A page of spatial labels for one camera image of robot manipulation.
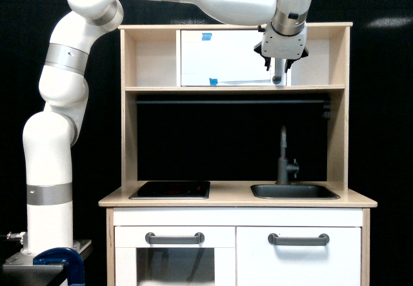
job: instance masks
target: black sink basin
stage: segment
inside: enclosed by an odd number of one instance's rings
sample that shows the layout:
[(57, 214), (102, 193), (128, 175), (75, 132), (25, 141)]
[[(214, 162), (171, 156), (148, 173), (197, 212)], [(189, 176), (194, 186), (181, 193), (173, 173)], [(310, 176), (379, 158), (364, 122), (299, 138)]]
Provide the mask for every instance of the black sink basin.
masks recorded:
[(340, 196), (318, 185), (252, 185), (252, 193), (264, 199), (334, 200)]

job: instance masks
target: gray handle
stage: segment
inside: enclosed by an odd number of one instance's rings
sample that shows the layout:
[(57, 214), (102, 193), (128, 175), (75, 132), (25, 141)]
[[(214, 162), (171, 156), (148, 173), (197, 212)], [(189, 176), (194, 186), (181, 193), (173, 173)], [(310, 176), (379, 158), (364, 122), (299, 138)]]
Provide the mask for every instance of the gray handle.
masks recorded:
[(325, 246), (329, 241), (330, 237), (325, 233), (320, 234), (318, 238), (279, 238), (275, 233), (268, 236), (268, 242), (272, 245)]
[(195, 236), (156, 236), (148, 232), (145, 240), (149, 244), (201, 244), (205, 236), (201, 232), (195, 233)]

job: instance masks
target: black faucet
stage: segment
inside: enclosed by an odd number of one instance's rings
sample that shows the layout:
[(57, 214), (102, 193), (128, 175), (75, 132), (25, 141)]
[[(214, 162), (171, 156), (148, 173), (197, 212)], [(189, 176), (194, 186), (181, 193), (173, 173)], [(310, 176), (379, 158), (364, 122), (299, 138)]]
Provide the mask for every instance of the black faucet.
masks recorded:
[(294, 159), (294, 164), (288, 164), (288, 159), (285, 157), (285, 149), (287, 148), (287, 129), (281, 127), (281, 155), (278, 158), (278, 179), (277, 185), (291, 185), (288, 181), (288, 174), (293, 173), (297, 177), (299, 171), (298, 162)]

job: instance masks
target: robotic arm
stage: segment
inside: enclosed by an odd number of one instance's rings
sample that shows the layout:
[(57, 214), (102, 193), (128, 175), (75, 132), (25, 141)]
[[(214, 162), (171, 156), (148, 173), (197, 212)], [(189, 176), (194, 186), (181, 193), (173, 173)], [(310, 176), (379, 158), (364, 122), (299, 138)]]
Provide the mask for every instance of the robotic arm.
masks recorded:
[[(222, 23), (267, 23), (262, 56), (301, 57), (305, 19), (311, 0), (153, 0), (192, 3)], [(39, 254), (73, 245), (72, 162), (88, 99), (83, 77), (90, 48), (97, 38), (115, 30), (123, 20), (118, 0), (68, 0), (73, 10), (55, 27), (50, 38), (39, 90), (46, 101), (23, 131), (26, 158), (28, 248)]]

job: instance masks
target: white cabinet front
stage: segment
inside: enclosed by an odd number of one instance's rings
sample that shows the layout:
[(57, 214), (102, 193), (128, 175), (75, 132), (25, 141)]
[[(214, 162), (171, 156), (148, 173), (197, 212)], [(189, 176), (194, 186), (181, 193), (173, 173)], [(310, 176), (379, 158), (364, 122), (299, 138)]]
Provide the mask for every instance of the white cabinet front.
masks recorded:
[(235, 227), (115, 227), (118, 286), (235, 286)]
[(360, 228), (237, 227), (236, 237), (237, 286), (360, 286)]

